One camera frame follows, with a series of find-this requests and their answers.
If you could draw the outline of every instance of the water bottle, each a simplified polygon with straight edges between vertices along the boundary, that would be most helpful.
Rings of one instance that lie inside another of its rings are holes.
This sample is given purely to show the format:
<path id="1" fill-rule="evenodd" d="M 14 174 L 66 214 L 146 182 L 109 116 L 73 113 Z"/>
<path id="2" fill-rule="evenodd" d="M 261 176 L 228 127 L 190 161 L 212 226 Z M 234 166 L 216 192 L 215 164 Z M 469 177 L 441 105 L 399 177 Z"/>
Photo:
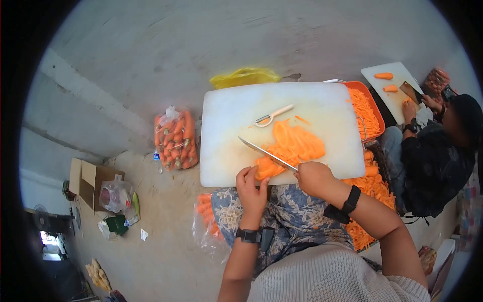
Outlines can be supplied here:
<path id="1" fill-rule="evenodd" d="M 161 162 L 159 161 L 159 153 L 157 152 L 157 150 L 154 150 L 153 159 L 156 166 L 156 172 L 163 172 L 163 169 L 161 168 Z"/>

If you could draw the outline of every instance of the jeans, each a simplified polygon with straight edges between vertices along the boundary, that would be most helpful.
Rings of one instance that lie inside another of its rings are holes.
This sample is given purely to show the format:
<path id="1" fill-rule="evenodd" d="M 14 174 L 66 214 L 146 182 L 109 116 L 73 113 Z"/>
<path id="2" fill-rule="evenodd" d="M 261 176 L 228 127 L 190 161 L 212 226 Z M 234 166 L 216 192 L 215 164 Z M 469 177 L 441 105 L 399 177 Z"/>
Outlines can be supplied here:
<path id="1" fill-rule="evenodd" d="M 402 131 L 396 126 L 390 126 L 381 135 L 379 142 L 386 156 L 391 185 L 396 197 L 396 209 L 400 214 L 406 213 L 407 210 L 402 197 L 402 193 L 405 190 L 404 181 L 406 179 L 406 170 L 401 161 Z"/>

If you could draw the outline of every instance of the cutting board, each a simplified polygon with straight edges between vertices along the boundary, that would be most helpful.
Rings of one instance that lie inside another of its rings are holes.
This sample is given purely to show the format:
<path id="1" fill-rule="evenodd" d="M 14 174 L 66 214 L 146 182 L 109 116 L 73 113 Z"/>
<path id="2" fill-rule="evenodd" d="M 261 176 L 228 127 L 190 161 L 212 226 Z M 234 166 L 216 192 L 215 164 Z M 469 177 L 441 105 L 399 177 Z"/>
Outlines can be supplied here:
<path id="1" fill-rule="evenodd" d="M 392 80 L 376 79 L 376 73 L 390 72 L 393 74 Z M 389 63 L 384 65 L 372 66 L 361 69 L 362 75 L 367 79 L 369 84 L 379 94 L 387 108 L 393 115 L 396 123 L 399 125 L 404 123 L 404 116 L 402 115 L 402 102 L 408 97 L 402 92 L 399 87 L 404 81 L 413 86 L 419 93 L 423 93 L 417 81 L 409 73 L 401 62 Z M 394 84 L 398 87 L 397 92 L 385 92 L 384 87 Z"/>
<path id="2" fill-rule="evenodd" d="M 234 186 L 237 173 L 253 166 L 261 156 L 237 136 L 258 146 L 273 144 L 273 123 L 288 118 L 291 126 L 300 125 L 324 142 L 326 155 L 316 161 L 328 164 L 335 177 L 363 176 L 363 149 L 352 103 L 346 101 L 349 99 L 343 84 L 326 83 L 270 83 L 207 92 L 201 126 L 201 184 Z M 289 104 L 294 104 L 294 109 L 275 117 L 269 126 L 253 126 L 256 119 Z M 273 177 L 270 185 L 296 182 L 291 172 L 284 172 Z"/>

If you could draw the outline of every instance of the black watch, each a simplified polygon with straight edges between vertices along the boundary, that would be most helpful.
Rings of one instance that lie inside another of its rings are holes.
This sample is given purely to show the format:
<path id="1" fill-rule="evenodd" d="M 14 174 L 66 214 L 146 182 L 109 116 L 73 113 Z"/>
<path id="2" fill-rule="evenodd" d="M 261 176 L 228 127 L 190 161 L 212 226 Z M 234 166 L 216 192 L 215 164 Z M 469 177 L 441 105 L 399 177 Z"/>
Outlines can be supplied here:
<path id="1" fill-rule="evenodd" d="M 247 229 L 241 230 L 240 228 L 238 228 L 235 238 L 236 237 L 240 237 L 241 241 L 243 242 L 257 244 L 257 243 L 260 243 L 262 236 L 258 230 L 247 230 Z"/>
<path id="2" fill-rule="evenodd" d="M 406 126 L 404 127 L 404 130 L 403 130 L 402 132 L 404 133 L 404 131 L 406 131 L 406 130 L 409 130 L 409 131 L 411 131 L 412 133 L 416 133 L 416 132 L 418 131 L 418 125 L 417 125 L 417 123 L 416 123 L 416 118 L 415 118 L 415 117 L 413 117 L 413 118 L 412 118 L 412 120 L 411 120 L 411 123 L 410 123 L 410 124 L 408 124 L 408 125 L 406 125 Z"/>

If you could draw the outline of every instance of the blue floral pants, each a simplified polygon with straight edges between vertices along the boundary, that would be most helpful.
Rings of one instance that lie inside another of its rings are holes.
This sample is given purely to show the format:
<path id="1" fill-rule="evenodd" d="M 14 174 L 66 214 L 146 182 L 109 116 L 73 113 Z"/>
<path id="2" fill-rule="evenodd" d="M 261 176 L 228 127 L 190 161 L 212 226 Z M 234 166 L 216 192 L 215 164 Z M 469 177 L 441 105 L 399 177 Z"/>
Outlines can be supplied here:
<path id="1" fill-rule="evenodd" d="M 259 251 L 254 276 L 307 247 L 338 242 L 354 249 L 344 225 L 323 215 L 326 207 L 327 202 L 307 195 L 298 184 L 272 186 L 261 227 L 274 228 L 275 237 L 267 252 Z M 236 188 L 225 187 L 213 192 L 212 208 L 221 233 L 233 247 L 243 214 Z"/>

